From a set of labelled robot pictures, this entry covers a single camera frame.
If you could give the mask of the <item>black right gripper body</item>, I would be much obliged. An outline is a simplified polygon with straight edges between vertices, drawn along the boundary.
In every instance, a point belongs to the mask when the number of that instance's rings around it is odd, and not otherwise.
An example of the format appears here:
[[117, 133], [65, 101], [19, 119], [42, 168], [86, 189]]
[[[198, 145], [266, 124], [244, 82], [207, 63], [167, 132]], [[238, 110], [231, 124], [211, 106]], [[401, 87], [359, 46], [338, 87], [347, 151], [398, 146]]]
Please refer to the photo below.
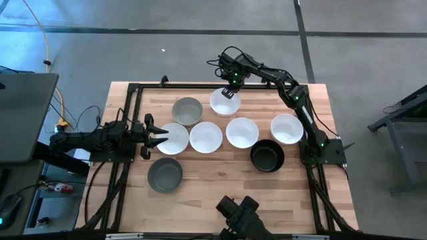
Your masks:
[[241, 89], [250, 76], [248, 67], [243, 65], [226, 65], [226, 81], [228, 89]]

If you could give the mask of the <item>dark grey desk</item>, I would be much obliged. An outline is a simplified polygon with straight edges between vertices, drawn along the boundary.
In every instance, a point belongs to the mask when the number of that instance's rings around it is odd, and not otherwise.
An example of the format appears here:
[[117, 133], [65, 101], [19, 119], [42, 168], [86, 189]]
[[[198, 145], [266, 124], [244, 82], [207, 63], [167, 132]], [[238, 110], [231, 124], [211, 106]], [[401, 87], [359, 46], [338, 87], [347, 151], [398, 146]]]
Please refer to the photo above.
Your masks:
[[21, 196], [13, 223], [8, 229], [0, 229], [0, 237], [21, 235], [24, 232], [36, 192], [34, 185], [40, 180], [43, 166], [44, 162], [40, 160], [0, 166], [0, 169], [9, 170], [0, 191], [0, 203], [10, 195], [18, 193]]

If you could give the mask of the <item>white paper sheet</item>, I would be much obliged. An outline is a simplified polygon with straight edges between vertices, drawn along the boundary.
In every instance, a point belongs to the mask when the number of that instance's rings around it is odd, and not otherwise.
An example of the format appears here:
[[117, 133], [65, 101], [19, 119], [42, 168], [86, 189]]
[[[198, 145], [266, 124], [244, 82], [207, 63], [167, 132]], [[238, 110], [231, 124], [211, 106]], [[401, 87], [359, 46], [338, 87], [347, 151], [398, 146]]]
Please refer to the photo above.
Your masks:
[[90, 155], [91, 153], [84, 150], [84, 149], [76, 149], [74, 152], [73, 157], [83, 161], [84, 163], [88, 164], [88, 165], [92, 165], [91, 161], [90, 161]]

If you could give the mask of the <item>dark grey bowl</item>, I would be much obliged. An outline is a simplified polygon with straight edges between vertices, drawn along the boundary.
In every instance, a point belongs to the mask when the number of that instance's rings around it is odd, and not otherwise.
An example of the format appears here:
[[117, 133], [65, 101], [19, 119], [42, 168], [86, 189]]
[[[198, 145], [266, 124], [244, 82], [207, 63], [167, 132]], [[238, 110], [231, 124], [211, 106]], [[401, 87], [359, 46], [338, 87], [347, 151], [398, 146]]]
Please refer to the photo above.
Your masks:
[[149, 168], [147, 181], [158, 193], [175, 191], [183, 179], [183, 170], [175, 159], [164, 157], [155, 161]]

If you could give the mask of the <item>white plastic bowl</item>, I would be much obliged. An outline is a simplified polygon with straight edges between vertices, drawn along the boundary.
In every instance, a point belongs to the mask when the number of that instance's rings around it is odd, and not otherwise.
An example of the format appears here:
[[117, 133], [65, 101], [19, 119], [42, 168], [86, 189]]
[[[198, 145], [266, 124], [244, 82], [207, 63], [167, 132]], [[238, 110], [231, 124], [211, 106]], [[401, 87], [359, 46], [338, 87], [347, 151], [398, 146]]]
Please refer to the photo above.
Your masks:
[[245, 117], [231, 120], [226, 127], [226, 138], [238, 149], [252, 147], [259, 138], [259, 129], [254, 121]]
[[300, 120], [290, 114], [280, 114], [272, 119], [270, 125], [272, 137], [281, 144], [297, 143], [304, 134]]
[[167, 141], [160, 143], [157, 148], [166, 155], [177, 155], [182, 153], [189, 143], [187, 129], [178, 123], [168, 123], [162, 127], [168, 133], [162, 134]]
[[209, 97], [209, 104], [213, 111], [222, 117], [229, 117], [236, 113], [241, 106], [241, 98], [235, 93], [231, 99], [222, 95], [224, 88], [216, 89]]

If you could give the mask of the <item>grey blue shelf cart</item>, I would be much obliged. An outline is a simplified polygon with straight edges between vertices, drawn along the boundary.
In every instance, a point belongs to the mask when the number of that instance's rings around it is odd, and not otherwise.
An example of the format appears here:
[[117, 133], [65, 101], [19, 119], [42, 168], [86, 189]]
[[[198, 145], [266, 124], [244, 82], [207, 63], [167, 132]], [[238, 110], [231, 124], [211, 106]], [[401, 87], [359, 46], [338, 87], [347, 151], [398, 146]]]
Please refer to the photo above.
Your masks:
[[73, 186], [72, 193], [37, 191], [24, 234], [51, 233], [75, 227], [87, 177], [46, 164], [42, 176], [47, 181], [63, 181]]

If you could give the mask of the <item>black bowl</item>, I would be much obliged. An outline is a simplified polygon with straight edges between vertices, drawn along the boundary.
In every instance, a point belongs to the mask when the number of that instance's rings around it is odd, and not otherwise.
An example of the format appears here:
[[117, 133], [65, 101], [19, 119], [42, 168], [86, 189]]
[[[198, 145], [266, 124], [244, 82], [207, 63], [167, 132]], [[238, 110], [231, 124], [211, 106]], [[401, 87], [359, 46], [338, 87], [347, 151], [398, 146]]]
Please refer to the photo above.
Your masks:
[[282, 167], [285, 155], [278, 143], [269, 139], [262, 139], [251, 148], [250, 159], [259, 171], [272, 173]]

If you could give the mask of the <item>black aluminium table frame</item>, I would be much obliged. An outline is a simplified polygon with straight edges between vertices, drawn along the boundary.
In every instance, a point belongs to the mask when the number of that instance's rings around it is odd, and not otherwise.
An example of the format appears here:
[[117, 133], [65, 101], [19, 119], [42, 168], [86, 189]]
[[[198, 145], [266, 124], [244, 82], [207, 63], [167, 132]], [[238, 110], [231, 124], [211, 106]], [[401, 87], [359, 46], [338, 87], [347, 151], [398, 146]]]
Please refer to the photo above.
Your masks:
[[[314, 214], [306, 169], [300, 160], [298, 145], [281, 145], [285, 153], [283, 166], [273, 173], [257, 170], [250, 160], [250, 148], [238, 149], [226, 138], [226, 127], [236, 117], [246, 117], [258, 126], [259, 139], [274, 140], [270, 124], [281, 113], [294, 115], [278, 97], [277, 91], [252, 83], [240, 91], [242, 105], [231, 117], [220, 117], [209, 105], [209, 97], [220, 88], [218, 83], [140, 83], [143, 86], [139, 119], [151, 113], [155, 125], [173, 123], [172, 107], [181, 98], [193, 97], [203, 105], [201, 122], [220, 127], [223, 141], [213, 153], [198, 153], [189, 144], [185, 151], [172, 155], [183, 169], [183, 180], [172, 193], [157, 193], [147, 182], [147, 172], [154, 161], [168, 157], [157, 148], [151, 159], [139, 155], [130, 165], [120, 232], [144, 233], [219, 233], [225, 219], [216, 210], [224, 195], [240, 203], [250, 196], [259, 204], [258, 214], [272, 233], [315, 233]], [[95, 176], [89, 199], [83, 200], [76, 227], [84, 224], [83, 210], [88, 202], [89, 218], [106, 197], [112, 163], [106, 163]], [[331, 202], [347, 223], [358, 229], [350, 187], [344, 171], [335, 165], [324, 166]]]

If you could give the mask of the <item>black computer mouse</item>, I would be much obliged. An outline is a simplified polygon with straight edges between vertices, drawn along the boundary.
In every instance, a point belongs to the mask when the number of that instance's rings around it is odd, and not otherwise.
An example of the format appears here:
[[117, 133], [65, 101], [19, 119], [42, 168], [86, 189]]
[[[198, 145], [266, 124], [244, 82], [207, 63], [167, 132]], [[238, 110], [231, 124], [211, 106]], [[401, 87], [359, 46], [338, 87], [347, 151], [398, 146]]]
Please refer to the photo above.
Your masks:
[[0, 230], [8, 229], [13, 224], [21, 200], [20, 195], [14, 194], [0, 202]]

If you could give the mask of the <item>light grey bowl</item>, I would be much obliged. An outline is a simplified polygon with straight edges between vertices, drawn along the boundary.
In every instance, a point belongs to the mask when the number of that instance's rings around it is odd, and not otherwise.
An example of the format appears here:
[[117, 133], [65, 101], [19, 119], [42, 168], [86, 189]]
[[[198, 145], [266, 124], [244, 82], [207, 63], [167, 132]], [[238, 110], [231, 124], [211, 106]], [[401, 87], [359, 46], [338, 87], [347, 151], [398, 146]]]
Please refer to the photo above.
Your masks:
[[193, 97], [184, 97], [177, 100], [172, 108], [173, 120], [185, 127], [197, 124], [202, 116], [203, 106]]

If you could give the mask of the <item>stack of white grey bowls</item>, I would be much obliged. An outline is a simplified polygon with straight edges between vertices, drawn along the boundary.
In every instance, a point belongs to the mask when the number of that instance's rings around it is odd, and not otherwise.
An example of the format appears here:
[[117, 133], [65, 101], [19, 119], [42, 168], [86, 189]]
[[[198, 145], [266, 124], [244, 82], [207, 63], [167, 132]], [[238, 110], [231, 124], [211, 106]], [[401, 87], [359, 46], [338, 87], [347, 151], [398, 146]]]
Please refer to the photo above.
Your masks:
[[218, 150], [223, 141], [221, 129], [212, 122], [204, 121], [195, 125], [189, 134], [190, 145], [198, 153], [208, 154]]

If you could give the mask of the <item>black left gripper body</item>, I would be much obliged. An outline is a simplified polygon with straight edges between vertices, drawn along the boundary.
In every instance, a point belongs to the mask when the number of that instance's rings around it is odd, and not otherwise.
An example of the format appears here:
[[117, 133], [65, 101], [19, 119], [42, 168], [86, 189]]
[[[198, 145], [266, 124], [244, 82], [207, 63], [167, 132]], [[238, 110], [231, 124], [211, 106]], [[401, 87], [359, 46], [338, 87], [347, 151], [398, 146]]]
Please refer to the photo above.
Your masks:
[[125, 143], [142, 143], [149, 147], [149, 131], [143, 123], [137, 122], [133, 127], [125, 129]]

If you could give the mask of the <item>dark grey metal cart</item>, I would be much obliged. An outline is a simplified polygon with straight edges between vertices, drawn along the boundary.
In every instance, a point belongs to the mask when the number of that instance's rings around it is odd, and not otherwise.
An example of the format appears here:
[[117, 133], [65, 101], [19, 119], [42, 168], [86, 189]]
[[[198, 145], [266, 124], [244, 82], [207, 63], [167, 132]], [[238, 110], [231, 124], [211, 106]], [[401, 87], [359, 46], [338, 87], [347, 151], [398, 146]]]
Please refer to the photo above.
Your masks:
[[409, 94], [395, 105], [383, 109], [383, 118], [368, 126], [371, 132], [387, 128], [394, 150], [401, 160], [409, 182], [390, 189], [393, 195], [427, 191], [427, 85]]

